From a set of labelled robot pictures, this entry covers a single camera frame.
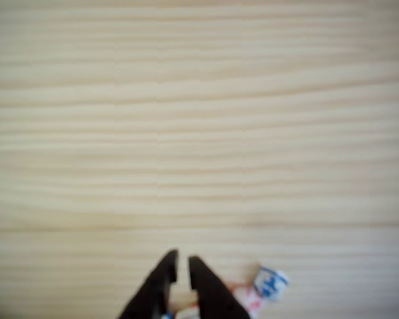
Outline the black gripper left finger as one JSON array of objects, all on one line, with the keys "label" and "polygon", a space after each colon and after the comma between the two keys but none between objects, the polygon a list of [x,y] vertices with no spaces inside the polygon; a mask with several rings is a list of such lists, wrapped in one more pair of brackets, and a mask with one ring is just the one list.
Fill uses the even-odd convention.
[{"label": "black gripper left finger", "polygon": [[150,271],[118,318],[161,318],[169,310],[170,287],[177,281],[177,249],[169,250]]}]

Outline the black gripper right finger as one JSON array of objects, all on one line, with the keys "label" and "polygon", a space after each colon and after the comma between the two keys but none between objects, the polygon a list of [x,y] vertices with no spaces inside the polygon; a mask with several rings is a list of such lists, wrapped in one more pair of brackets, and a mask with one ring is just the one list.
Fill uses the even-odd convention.
[{"label": "black gripper right finger", "polygon": [[246,309],[199,256],[190,256],[188,264],[190,286],[198,296],[200,318],[250,319]]}]

